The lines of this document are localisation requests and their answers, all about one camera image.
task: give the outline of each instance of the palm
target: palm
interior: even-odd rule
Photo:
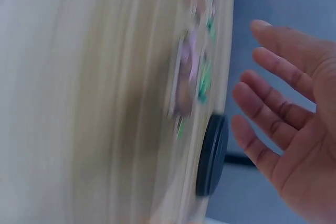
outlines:
[[[274,174],[283,183],[280,195],[302,216],[314,206],[323,212],[325,204],[336,197],[336,192],[326,190],[334,187],[336,162],[331,152],[332,137],[321,129],[321,124],[315,115],[298,131]]]
[[[256,49],[254,60],[316,103],[317,112],[293,104],[257,73],[246,71],[236,85],[233,97],[242,111],[283,150],[283,154],[279,156],[267,148],[240,115],[232,119],[238,144],[293,210],[311,221],[320,223],[323,219],[325,223],[333,223],[336,124],[333,125],[336,116],[326,107],[330,102],[326,93],[332,92],[324,86],[326,80],[336,80],[336,77],[328,77],[330,69],[322,69],[319,60],[305,59],[319,55],[314,51],[307,56],[309,51],[302,47],[305,43],[316,45],[312,38],[287,28],[268,27],[253,29],[253,32],[267,48]],[[331,101],[336,99],[336,91],[334,94]]]

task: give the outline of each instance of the green design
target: green design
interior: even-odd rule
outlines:
[[[215,26],[214,26],[214,20],[212,18],[208,19],[206,27],[208,28],[211,39],[216,40],[216,31],[215,31]]]
[[[183,136],[184,128],[185,128],[185,121],[181,118],[180,119],[180,126],[178,127],[177,138],[181,138]]]
[[[198,90],[198,100],[202,104],[205,104],[207,102],[206,93],[211,87],[211,71],[211,63],[205,60],[202,66],[201,80]]]

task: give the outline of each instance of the wood grain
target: wood grain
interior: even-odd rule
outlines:
[[[226,97],[222,1],[221,89],[176,140],[172,57],[192,23],[181,0],[0,0],[0,223],[187,220],[202,134]]]

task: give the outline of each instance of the colorful decoration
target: colorful decoration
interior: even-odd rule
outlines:
[[[211,17],[208,19],[206,27],[208,28],[211,39],[213,41],[215,41],[216,40],[216,31],[215,31],[214,20]]]
[[[206,59],[205,56],[201,69],[201,80],[198,91],[198,100],[202,104],[205,104],[207,102],[207,93],[211,87],[211,72],[212,72],[211,63]]]

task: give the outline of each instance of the black cable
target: black cable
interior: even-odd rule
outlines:
[[[230,164],[230,165],[239,165],[239,166],[245,166],[245,167],[250,167],[250,168],[256,168],[256,166],[252,163],[252,161],[247,156],[239,155],[235,153],[226,153],[224,163]]]

